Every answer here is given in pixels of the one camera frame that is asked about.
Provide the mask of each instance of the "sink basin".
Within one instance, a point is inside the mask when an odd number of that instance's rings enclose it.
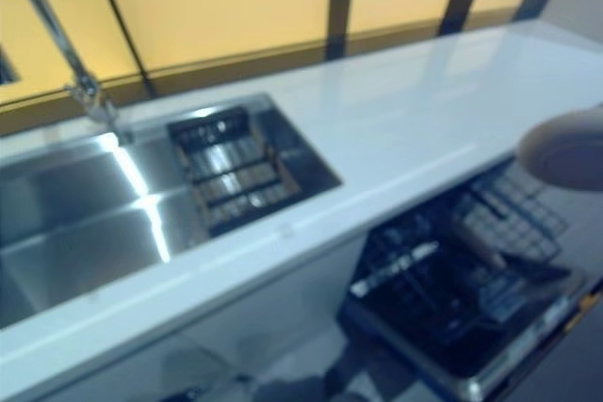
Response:
[[[266,95],[0,168],[0,328],[339,185]]]

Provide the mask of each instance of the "faucet spout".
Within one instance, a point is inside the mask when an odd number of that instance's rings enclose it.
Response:
[[[73,71],[73,85],[67,85],[65,89],[84,107],[86,114],[91,120],[104,124],[108,130],[118,137],[120,143],[131,141],[125,132],[121,132],[118,129],[116,125],[118,118],[117,109],[101,89],[96,77],[84,66],[65,30],[61,26],[58,17],[50,8],[48,1],[29,1]]]

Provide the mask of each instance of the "dish rack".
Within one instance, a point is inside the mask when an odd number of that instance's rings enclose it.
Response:
[[[368,235],[344,308],[447,395],[481,401],[569,310],[566,221],[506,162]]]
[[[278,210],[300,192],[242,107],[179,122],[170,134],[212,235]]]

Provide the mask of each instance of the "white round object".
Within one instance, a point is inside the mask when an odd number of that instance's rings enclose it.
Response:
[[[527,133],[517,158],[547,184],[603,190],[603,107],[568,113]]]

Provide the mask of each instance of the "kitchen counter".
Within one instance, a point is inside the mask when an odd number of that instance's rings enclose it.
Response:
[[[124,109],[137,122],[267,92],[343,185],[0,331],[0,400],[78,378],[485,169],[535,123],[601,103],[602,73],[603,46],[534,21]],[[68,121],[2,138],[0,155],[95,132]]]

